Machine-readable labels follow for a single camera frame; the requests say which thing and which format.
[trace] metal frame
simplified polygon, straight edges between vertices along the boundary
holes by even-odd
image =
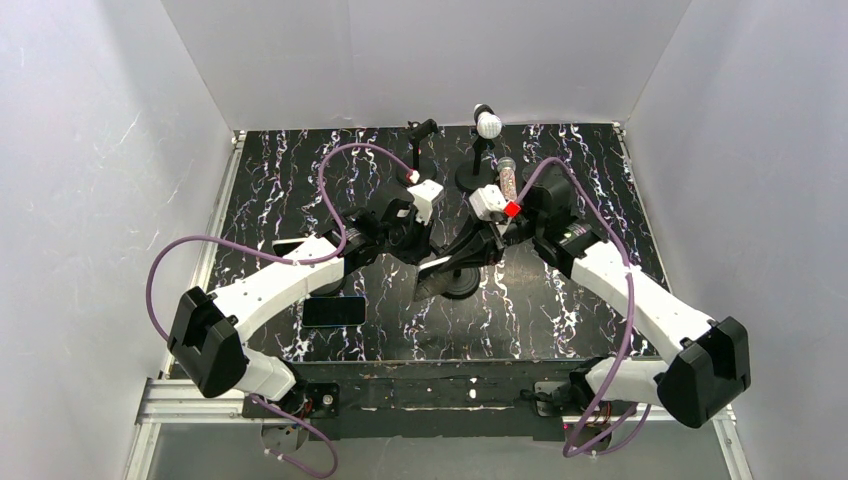
[[[244,130],[233,132],[233,152],[227,162],[227,169],[224,171],[224,178],[221,179],[221,186],[218,189],[218,196],[215,199],[215,204],[212,209],[212,214],[209,216],[209,223],[206,225],[206,233],[208,235],[218,236],[221,234],[221,229],[224,225],[224,216],[227,212],[227,204],[230,202],[230,195],[233,191],[236,172],[241,163],[241,155],[244,150],[244,140],[247,137],[247,132]],[[197,266],[194,269],[194,275],[191,278],[191,286],[202,285],[206,286],[209,282],[209,276],[212,272],[212,265],[215,261],[215,252],[217,245],[214,243],[204,243],[200,249],[200,256],[197,260]],[[170,377],[171,368],[174,366],[174,356],[166,351],[165,357],[162,360],[162,368],[159,372],[160,380],[165,383],[176,382],[176,380],[167,380]],[[196,394],[199,395],[197,388],[194,388]],[[145,404],[148,403],[149,395],[151,394],[151,384],[144,389],[139,406],[139,418],[142,418],[142,413],[145,412]],[[190,414],[199,402],[177,401],[176,408],[170,410],[171,414],[179,417],[180,415]],[[150,473],[150,467],[153,464],[153,454],[156,451],[156,444],[159,441],[159,430],[164,422],[159,421],[139,421],[136,420],[136,430],[133,439],[130,456],[124,468],[125,480],[144,480]]]
[[[621,143],[623,160],[631,166],[632,161],[624,143],[625,131],[621,125],[613,123],[614,128],[618,132],[618,139]],[[244,148],[244,140],[246,132],[244,130],[234,132],[233,144],[234,149],[227,165],[227,170],[224,174],[218,197],[215,201],[212,215],[207,226],[209,235],[220,235],[226,208],[230,200],[235,174],[241,161],[241,155]],[[643,212],[645,211],[642,196],[639,192],[634,178],[636,193],[639,197],[639,203]],[[648,228],[651,228],[650,220],[647,215],[646,221]],[[654,239],[654,248],[657,249],[656,240]],[[214,265],[215,253],[217,245],[206,243],[203,245],[198,259],[197,267],[192,277],[191,285],[205,286],[208,281]],[[660,259],[660,268],[663,275],[668,277],[662,258]],[[242,407],[244,396],[241,392],[228,392],[221,397],[214,399],[203,398],[195,385],[190,380],[172,380],[170,379],[170,371],[174,364],[174,358],[168,354],[162,364],[162,370],[158,380],[148,380],[144,389],[141,404],[139,406],[138,416],[136,419],[135,439],[127,461],[124,478],[125,480],[144,480],[148,478],[150,469],[153,463],[153,457],[156,450],[156,445],[159,439],[161,425],[165,423],[204,423],[204,424],[260,424],[260,425],[287,425],[291,422],[285,419],[246,419],[243,418]],[[637,421],[644,412],[644,406],[640,406],[637,414],[633,415],[626,421]],[[575,423],[578,417],[562,417],[564,423]],[[668,422],[674,421],[668,412],[654,406],[651,409],[651,414],[648,417],[648,422]],[[727,465],[730,478],[732,480],[751,480],[751,471],[745,454],[742,450],[742,445],[739,441],[739,436],[736,432],[736,416],[733,413],[732,407],[716,414],[712,419],[713,427],[715,428],[719,445],[724,454],[725,463]]]

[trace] black base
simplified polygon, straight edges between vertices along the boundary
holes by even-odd
[[[463,268],[454,272],[453,281],[442,296],[451,300],[464,300],[480,287],[480,269]]]
[[[478,188],[495,182],[495,170],[489,160],[480,163],[480,174],[474,175],[474,160],[463,162],[454,173],[456,186],[465,193],[471,193]]]
[[[409,165],[409,168],[412,167],[412,159],[408,158],[404,160],[404,163]],[[433,162],[432,159],[428,157],[420,157],[418,159],[418,183],[423,182],[424,180],[436,180],[436,176],[439,173],[439,169],[436,168],[436,163]],[[406,171],[404,171],[400,167],[395,167],[395,178],[397,178],[398,182],[401,185],[406,185],[407,187],[412,186],[409,179],[406,178]]]
[[[342,291],[346,283],[347,277],[344,277],[338,282],[324,285],[323,287],[316,289],[314,292],[310,292],[309,295],[313,297],[335,297]]]

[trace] black stand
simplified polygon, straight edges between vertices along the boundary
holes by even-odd
[[[453,280],[448,289],[442,292],[442,296],[451,300],[464,300],[480,287],[480,269],[463,268],[453,271]]]
[[[342,291],[346,283],[347,277],[343,277],[338,282],[324,285],[323,287],[316,289],[314,292],[310,292],[309,295],[313,297],[335,297]]]
[[[439,126],[432,118],[426,122],[408,122],[409,134],[407,139],[412,147],[412,162],[404,160],[404,163],[410,168],[418,172],[418,183],[424,180],[435,180],[439,170],[436,168],[436,163],[430,157],[421,158],[421,141],[429,137],[433,133],[438,133]],[[410,186],[412,182],[407,178],[407,173],[402,168],[395,169],[395,177],[402,185]]]
[[[454,174],[454,181],[460,190],[471,193],[495,181],[495,170],[491,162],[483,163],[483,152],[494,146],[495,143],[491,140],[477,135],[477,140],[474,140],[474,160],[461,163]]]

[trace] floor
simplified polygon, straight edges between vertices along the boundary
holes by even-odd
[[[150,479],[309,479],[263,454],[257,425],[166,424]],[[730,480],[712,426],[688,429],[648,422],[627,448],[601,458],[562,458],[562,441],[511,438],[357,438],[335,442],[344,480]],[[276,447],[290,452],[291,448]],[[295,458],[318,470],[331,465],[327,447],[307,442]]]
[[[398,128],[249,132],[222,236],[271,252],[279,238],[307,235],[329,219],[316,186],[322,155],[337,145],[367,142],[399,156],[409,146]],[[456,165],[472,157],[469,127],[441,128],[422,155],[435,159],[447,195],[433,238],[448,243],[469,211],[453,183]],[[630,251],[631,261],[665,285],[616,129],[610,124],[509,125],[485,161],[510,156],[527,164],[567,159]],[[382,182],[394,181],[388,159],[352,150],[326,171],[340,208],[364,204]],[[219,250],[210,288],[250,275],[262,261]],[[525,243],[484,269],[481,288],[463,301],[412,302],[414,267],[384,256],[352,275],[346,295],[366,295],[367,322],[357,328],[301,328],[300,306],[272,319],[250,346],[291,361],[558,359],[607,354],[621,341],[622,319],[591,292],[547,267]],[[654,355],[640,336],[634,355]]]

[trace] test tube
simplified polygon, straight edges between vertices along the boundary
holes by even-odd
[[[501,184],[501,193],[507,202],[514,202],[518,198],[518,189],[515,186],[515,160],[503,157],[498,160],[498,179]]]

